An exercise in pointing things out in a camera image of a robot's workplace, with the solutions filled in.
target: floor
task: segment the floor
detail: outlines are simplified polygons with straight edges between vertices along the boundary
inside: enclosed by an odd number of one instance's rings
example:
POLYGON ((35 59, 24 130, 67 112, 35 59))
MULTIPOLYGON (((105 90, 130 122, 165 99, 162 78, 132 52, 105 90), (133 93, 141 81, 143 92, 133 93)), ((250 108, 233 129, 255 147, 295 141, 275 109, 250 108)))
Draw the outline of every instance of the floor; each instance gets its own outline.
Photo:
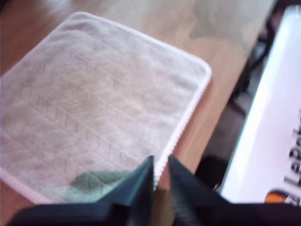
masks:
MULTIPOLYGON (((257 44, 255 55, 258 56, 261 54, 263 48, 264 46, 257 44)), ((236 103, 238 103, 247 113, 257 91, 263 68, 264 63, 252 72, 252 78, 247 92, 240 94, 236 99, 236 103)), ((230 104, 227 104, 206 147, 204 157, 214 155, 225 161, 229 161, 244 122, 244 116, 235 111, 230 104)))

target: wooden table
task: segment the wooden table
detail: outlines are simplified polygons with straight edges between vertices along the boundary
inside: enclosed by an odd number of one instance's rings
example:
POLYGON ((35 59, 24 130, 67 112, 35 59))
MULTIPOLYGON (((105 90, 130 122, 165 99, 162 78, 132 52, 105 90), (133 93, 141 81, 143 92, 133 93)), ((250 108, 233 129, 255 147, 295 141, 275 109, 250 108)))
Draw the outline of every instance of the wooden table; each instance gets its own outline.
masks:
MULTIPOLYGON (((13 0, 1 18, 1 74, 73 12, 139 30, 207 61, 212 81, 174 153, 195 172, 273 0, 13 0)), ((168 172, 155 193, 153 225, 171 225, 168 172)), ((1 221, 32 205, 1 182, 1 221)))

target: quilted cloth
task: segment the quilted cloth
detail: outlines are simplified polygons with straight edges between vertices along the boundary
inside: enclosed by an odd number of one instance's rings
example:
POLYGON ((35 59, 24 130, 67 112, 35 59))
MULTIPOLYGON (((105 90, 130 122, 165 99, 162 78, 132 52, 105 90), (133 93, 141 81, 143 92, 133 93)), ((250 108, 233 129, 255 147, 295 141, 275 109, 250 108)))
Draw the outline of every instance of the quilted cloth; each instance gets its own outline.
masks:
POLYGON ((34 203, 92 202, 154 155, 157 182, 210 76, 196 56, 75 13, 1 79, 1 179, 34 203))

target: white towel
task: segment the white towel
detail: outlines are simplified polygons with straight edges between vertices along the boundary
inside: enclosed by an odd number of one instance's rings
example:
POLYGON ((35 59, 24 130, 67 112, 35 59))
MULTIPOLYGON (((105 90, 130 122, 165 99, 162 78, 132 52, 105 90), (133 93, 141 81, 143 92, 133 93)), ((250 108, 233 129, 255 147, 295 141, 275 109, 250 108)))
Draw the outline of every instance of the white towel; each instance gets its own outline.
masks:
POLYGON ((155 183, 210 81, 196 56, 75 13, 1 79, 1 179, 92 202, 155 156, 155 183))

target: wooden surface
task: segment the wooden surface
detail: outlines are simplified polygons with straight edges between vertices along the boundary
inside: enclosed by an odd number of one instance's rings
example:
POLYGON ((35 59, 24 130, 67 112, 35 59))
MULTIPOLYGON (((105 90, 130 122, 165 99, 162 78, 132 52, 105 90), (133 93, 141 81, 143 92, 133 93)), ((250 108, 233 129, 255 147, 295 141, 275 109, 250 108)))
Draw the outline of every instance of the wooden surface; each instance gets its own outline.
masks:
MULTIPOLYGON (((273 0, 12 0, 0 16, 1 74, 73 12, 86 11, 139 30, 206 60, 212 81, 174 153, 194 172, 267 17, 273 0)), ((171 225, 164 171, 153 225, 171 225)), ((1 182, 1 222, 31 203, 1 182)))

